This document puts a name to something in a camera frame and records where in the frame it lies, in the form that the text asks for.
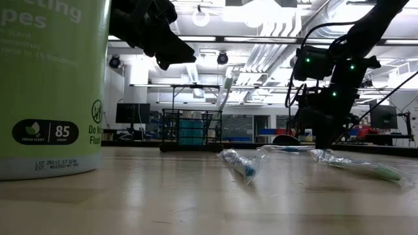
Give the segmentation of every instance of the computer monitor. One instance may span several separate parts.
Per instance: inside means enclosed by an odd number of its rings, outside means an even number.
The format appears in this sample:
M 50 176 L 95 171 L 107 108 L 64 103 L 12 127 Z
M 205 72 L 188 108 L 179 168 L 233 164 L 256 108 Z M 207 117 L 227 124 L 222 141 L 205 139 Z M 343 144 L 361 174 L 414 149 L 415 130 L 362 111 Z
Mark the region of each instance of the computer monitor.
M 116 123 L 148 124 L 150 107 L 150 104 L 119 103 L 116 107 Z
M 369 101 L 368 104 L 370 105 L 370 107 L 373 107 L 378 104 L 378 100 L 374 99 L 372 101 Z
M 379 105 L 371 111 L 370 121 L 373 128 L 397 129 L 398 118 L 396 108 L 389 105 Z

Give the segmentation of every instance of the wooden table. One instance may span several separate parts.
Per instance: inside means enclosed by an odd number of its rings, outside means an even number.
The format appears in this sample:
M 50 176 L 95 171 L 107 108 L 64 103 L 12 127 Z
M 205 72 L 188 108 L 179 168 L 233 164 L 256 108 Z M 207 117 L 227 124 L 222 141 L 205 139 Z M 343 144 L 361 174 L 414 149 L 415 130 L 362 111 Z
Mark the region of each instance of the wooden table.
M 342 154 L 418 178 L 413 159 Z M 103 155 L 93 172 L 0 182 L 0 234 L 418 233 L 417 189 L 322 166 L 307 154 L 271 156 L 249 185 L 213 153 L 103 148 Z

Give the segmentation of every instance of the plastic wrapper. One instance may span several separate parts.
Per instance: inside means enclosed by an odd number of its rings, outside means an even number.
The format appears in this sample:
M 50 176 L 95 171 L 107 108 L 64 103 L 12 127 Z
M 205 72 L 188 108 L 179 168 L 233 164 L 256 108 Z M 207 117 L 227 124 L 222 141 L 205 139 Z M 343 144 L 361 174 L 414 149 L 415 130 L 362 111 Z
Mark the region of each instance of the plastic wrapper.
M 315 149 L 315 146 L 271 146 L 266 145 L 263 147 L 258 148 L 260 151 L 265 151 L 267 153 L 274 153 L 274 152 L 286 152 L 286 153 L 299 153 L 299 152 L 307 152 L 310 150 Z
M 249 184 L 259 173 L 261 163 L 265 160 L 266 155 L 257 154 L 254 157 L 245 157 L 233 149 L 228 149 L 223 150 L 219 154 L 219 157 L 222 161 L 226 161 L 232 165 L 244 177 L 244 183 Z
M 396 168 L 379 163 L 369 163 L 357 161 L 347 157 L 339 157 L 331 150 L 314 149 L 310 151 L 313 159 L 320 164 L 335 166 L 346 170 L 351 170 L 361 174 L 368 174 L 384 180 L 395 182 L 401 186 L 412 186 L 414 182 L 411 178 Z

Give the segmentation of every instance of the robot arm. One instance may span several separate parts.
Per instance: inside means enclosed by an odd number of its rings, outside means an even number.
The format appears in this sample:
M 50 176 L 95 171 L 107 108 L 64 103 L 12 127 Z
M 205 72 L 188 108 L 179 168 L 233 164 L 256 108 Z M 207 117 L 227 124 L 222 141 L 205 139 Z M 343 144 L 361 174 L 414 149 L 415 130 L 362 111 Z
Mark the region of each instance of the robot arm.
M 195 51 L 170 30 L 176 20 L 169 0 L 113 0 L 109 34 L 155 56 L 160 68 L 167 70 L 171 64 L 196 61 Z
M 375 7 L 356 21 L 348 33 L 336 39 L 328 50 L 303 46 L 297 51 L 296 80 L 323 80 L 331 76 L 328 87 L 309 87 L 297 96 L 298 127 L 312 128 L 316 148 L 329 148 L 340 137 L 344 125 L 357 124 L 351 108 L 359 96 L 358 88 L 369 68 L 380 68 L 376 57 L 365 59 L 378 43 L 393 18 L 408 0 L 377 0 Z

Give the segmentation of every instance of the green canister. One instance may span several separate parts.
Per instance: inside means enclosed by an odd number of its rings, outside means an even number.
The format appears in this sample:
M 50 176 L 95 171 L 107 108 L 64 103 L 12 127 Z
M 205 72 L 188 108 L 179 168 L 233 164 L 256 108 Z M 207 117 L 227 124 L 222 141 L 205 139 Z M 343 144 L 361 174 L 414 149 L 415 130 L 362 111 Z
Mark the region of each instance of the green canister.
M 99 166 L 109 9 L 0 1 L 0 180 Z

